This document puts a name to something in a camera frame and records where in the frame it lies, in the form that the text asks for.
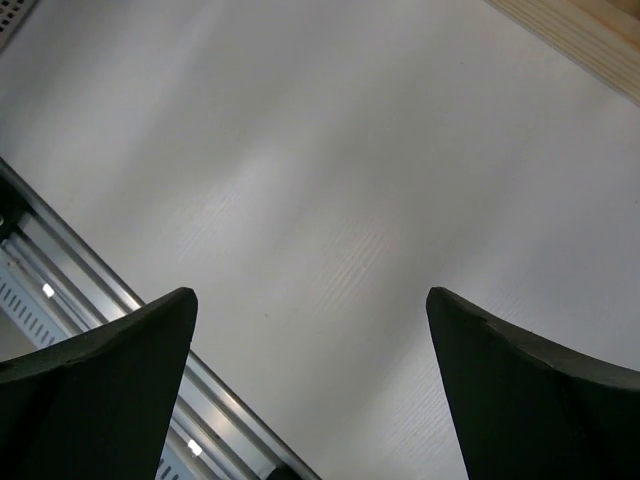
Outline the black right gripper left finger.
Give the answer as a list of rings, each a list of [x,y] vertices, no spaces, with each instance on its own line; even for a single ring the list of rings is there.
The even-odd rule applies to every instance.
[[[195,292],[1,364],[4,479],[152,479],[190,351]]]

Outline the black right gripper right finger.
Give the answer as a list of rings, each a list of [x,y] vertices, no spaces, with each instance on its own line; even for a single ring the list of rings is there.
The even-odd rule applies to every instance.
[[[513,325],[443,287],[432,342],[471,479],[636,479],[639,374]]]

